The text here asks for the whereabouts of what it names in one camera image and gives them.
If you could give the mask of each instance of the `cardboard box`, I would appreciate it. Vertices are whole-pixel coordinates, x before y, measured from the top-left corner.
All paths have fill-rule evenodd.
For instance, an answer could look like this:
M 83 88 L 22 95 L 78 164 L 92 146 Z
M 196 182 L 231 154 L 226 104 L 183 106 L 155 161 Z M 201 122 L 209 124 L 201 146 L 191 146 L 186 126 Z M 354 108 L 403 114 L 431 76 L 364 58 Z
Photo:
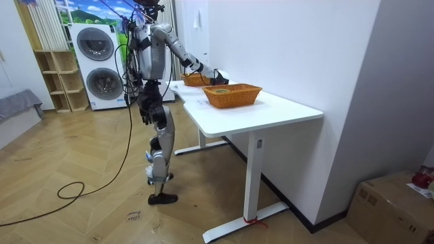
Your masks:
M 434 243 L 434 201 L 407 186 L 412 176 L 401 172 L 357 187 L 347 222 L 369 244 Z

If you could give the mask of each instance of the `wooden shelf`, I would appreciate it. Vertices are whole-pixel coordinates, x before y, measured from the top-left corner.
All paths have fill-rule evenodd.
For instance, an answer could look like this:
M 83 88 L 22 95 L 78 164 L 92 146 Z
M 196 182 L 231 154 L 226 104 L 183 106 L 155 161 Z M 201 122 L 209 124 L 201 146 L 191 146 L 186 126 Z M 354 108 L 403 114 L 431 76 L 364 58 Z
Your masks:
M 50 92 L 50 95 L 59 95 L 59 94 L 65 94 L 65 92 L 63 90 L 56 90 Z
M 53 70 L 53 71 L 51 71 L 51 70 L 47 70 L 47 71 L 42 71 L 42 73 L 43 73 L 44 75 L 50 75 L 50 74 L 57 74 L 57 71 L 55 71 L 55 70 Z
M 77 93 L 83 89 L 80 73 L 61 74 L 60 79 L 67 93 Z
M 56 113 L 70 112 L 69 103 L 64 94 L 51 95 Z
M 50 52 L 35 52 L 36 61 L 43 74 L 57 73 L 56 65 L 54 64 L 53 55 Z
M 76 70 L 60 71 L 59 74 L 68 75 L 68 74 L 73 74 L 73 73 L 78 73 L 78 72 L 79 72 L 79 69 L 77 68 Z
M 42 49 L 36 49 L 33 50 L 34 52 L 70 52 L 70 50 L 42 50 Z
M 67 94 L 73 94 L 73 93 L 79 93 L 79 92 L 81 92 L 83 90 L 84 90 L 84 88 L 82 87 L 82 88 L 79 88 L 79 89 L 68 90 L 66 92 L 67 92 Z
M 52 52 L 52 54 L 59 73 L 70 72 L 71 70 L 78 71 L 77 62 L 72 52 Z
M 61 109 L 56 111 L 56 113 L 69 113 L 69 112 L 70 112 L 70 110 L 69 110 L 69 107 L 67 107 L 67 106 L 62 107 Z
M 62 83 L 60 82 L 59 76 L 57 74 L 44 74 L 43 78 L 45 80 L 45 84 L 47 85 L 48 92 L 51 95 L 59 94 L 58 91 L 61 91 L 62 94 L 64 93 Z
M 71 110 L 73 112 L 83 111 L 89 106 L 84 89 L 82 89 L 79 93 L 67 94 L 67 96 L 69 104 L 71 105 Z
M 56 112 L 85 110 L 89 102 L 74 53 L 71 50 L 34 51 Z

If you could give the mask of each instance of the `orange wicker basket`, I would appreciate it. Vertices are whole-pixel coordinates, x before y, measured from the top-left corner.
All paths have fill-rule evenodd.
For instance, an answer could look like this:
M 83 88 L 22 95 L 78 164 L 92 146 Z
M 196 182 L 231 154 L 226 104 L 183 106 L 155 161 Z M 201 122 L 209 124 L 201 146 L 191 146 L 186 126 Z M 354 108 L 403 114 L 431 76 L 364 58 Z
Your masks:
M 202 87 L 210 104 L 216 108 L 231 108 L 236 106 L 251 105 L 255 102 L 261 87 L 248 84 L 215 85 Z M 218 89 L 226 92 L 215 92 Z
M 189 74 L 181 74 L 182 80 L 185 85 L 188 86 L 204 86 L 210 85 L 210 78 L 201 76 L 198 73 Z

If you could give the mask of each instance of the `curtain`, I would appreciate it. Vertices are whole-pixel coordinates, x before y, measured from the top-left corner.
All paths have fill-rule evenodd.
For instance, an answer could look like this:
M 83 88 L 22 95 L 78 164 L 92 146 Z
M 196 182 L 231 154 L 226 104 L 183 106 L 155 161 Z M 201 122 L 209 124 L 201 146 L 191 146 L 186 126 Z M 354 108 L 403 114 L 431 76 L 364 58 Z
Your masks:
M 178 35 L 178 32 L 176 30 L 176 20 L 175 20 L 175 4 L 174 4 L 174 0 L 160 0 L 159 2 L 160 5 L 164 5 L 164 12 L 159 12 L 158 13 L 158 18 L 157 18 L 157 23 L 168 23 L 172 26 L 172 28 L 174 29 L 176 35 Z M 180 63 L 178 58 L 174 55 L 172 55 L 172 60 L 173 60 L 173 76 L 172 78 L 175 80 L 180 80 L 180 74 L 181 74 L 181 69 L 180 69 Z
M 28 11 L 35 25 L 38 38 L 44 50 L 68 50 L 62 25 L 52 0 L 36 0 L 36 5 L 29 5 Z

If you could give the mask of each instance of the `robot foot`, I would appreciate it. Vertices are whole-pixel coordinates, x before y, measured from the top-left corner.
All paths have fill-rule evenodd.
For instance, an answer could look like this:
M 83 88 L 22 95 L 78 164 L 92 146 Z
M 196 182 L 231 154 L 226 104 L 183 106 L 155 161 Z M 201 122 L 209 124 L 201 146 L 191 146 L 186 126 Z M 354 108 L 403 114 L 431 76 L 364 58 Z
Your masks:
M 169 180 L 171 180 L 171 179 L 173 179 L 174 178 L 174 175 L 172 174 L 172 173 L 169 173 Z M 150 186 L 150 185 L 153 185 L 154 183 L 151 183 L 149 180 L 148 180 L 148 185 Z
M 156 197 L 154 194 L 152 194 L 148 198 L 148 204 L 149 205 L 170 204 L 170 203 L 176 202 L 177 200 L 178 200 L 178 196 L 177 195 L 160 193 L 158 195 L 158 197 Z

